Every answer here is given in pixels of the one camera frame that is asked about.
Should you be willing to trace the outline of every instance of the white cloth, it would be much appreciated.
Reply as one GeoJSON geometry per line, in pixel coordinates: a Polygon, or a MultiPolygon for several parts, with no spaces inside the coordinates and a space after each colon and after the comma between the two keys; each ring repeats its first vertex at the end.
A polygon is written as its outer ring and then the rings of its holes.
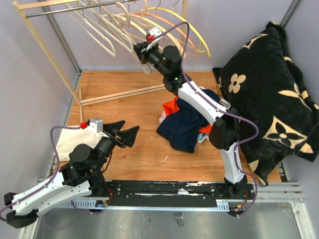
{"type": "Polygon", "coordinates": [[[59,141],[56,145],[56,149],[60,158],[60,161],[69,161],[69,153],[79,144],[87,144],[91,148],[94,148],[100,141],[101,136],[95,135],[85,129],[62,129],[59,141]]]}

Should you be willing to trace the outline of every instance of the gray floor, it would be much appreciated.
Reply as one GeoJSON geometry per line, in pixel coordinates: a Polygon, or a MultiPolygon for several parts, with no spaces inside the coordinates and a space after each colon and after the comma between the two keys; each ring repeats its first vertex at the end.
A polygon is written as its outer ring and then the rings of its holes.
{"type": "Polygon", "coordinates": [[[107,210],[85,215],[54,209],[40,220],[34,239],[300,239],[288,203],[258,204],[241,219],[220,212],[185,212],[183,222],[174,212],[107,210]]]}

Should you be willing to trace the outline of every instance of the wall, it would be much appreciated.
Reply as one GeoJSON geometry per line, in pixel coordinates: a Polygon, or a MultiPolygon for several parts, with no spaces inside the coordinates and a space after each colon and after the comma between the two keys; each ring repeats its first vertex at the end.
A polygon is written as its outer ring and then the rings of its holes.
{"type": "MultiPolygon", "coordinates": [[[[76,72],[46,18],[33,18],[32,22],[75,85],[76,72]]],[[[0,34],[0,207],[3,208],[4,194],[23,192],[33,187],[39,177],[46,176],[53,155],[49,131],[52,126],[63,124],[71,95],[13,9],[12,1],[1,2],[0,34]]],[[[0,232],[3,239],[17,238],[19,234],[19,230],[1,221],[0,232]]]]}
{"type": "MultiPolygon", "coordinates": [[[[148,2],[149,6],[157,6],[160,1],[148,0],[148,2]]],[[[173,2],[176,1],[162,0],[160,6],[172,9],[173,2]]],[[[196,59],[189,56],[185,61],[185,69],[211,70],[213,66],[223,66],[240,47],[262,31],[270,20],[280,23],[290,3],[291,0],[268,0],[262,3],[255,0],[190,0],[187,20],[203,36],[210,48],[211,58],[208,58],[206,54],[201,54],[196,59]]],[[[130,3],[130,6],[130,12],[139,11],[144,8],[144,3],[143,0],[139,0],[136,4],[130,3]]],[[[181,6],[182,0],[175,6],[175,11],[179,14],[181,14],[181,6]]],[[[115,6],[108,6],[107,9],[113,13],[121,12],[115,6]]],[[[86,9],[84,14],[89,15],[90,11],[86,9]]],[[[158,10],[158,15],[173,23],[179,22],[178,18],[166,12],[158,10]]],[[[87,35],[67,13],[58,14],[56,17],[82,69],[139,69],[132,56],[120,45],[115,44],[118,56],[113,58],[87,35]]],[[[169,28],[166,23],[161,23],[161,25],[166,29],[169,28]]],[[[199,40],[194,40],[193,33],[191,39],[198,47],[199,40]]]]}
{"type": "MultiPolygon", "coordinates": [[[[292,60],[300,67],[309,94],[319,103],[319,29],[317,27],[319,2],[302,1],[287,26],[292,60]]],[[[299,182],[313,228],[319,238],[318,182],[319,159],[314,163],[292,156],[285,160],[290,179],[299,182]]]]}

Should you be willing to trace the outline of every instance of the wooden table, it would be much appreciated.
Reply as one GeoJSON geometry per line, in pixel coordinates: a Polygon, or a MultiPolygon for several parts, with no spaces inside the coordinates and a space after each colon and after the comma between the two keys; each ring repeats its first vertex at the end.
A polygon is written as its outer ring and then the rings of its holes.
{"type": "MultiPolygon", "coordinates": [[[[212,89],[221,96],[212,72],[187,73],[199,86],[212,89]]],[[[130,91],[162,83],[154,72],[83,72],[80,86],[83,99],[130,91]]],[[[106,179],[223,181],[224,166],[219,151],[207,140],[195,148],[195,153],[174,150],[169,142],[156,133],[162,104],[174,98],[166,90],[85,107],[84,119],[100,117],[104,123],[126,120],[123,129],[139,125],[133,148],[115,148],[106,179]]],[[[78,125],[79,107],[74,104],[69,125],[78,125]]],[[[250,171],[241,155],[244,170],[250,171]]],[[[277,168],[269,174],[269,182],[280,182],[277,168]]]]}

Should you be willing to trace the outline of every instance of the pillow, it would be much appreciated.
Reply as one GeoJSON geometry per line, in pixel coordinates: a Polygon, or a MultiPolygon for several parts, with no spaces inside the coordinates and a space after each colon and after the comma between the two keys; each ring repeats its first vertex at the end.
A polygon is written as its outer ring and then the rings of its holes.
{"type": "MultiPolygon", "coordinates": [[[[223,68],[213,68],[224,98],[259,127],[241,145],[251,170],[267,185],[268,174],[288,155],[313,162],[319,153],[319,107],[292,62],[285,30],[272,22],[223,68]]],[[[255,129],[240,122],[240,140],[255,129]]]]}

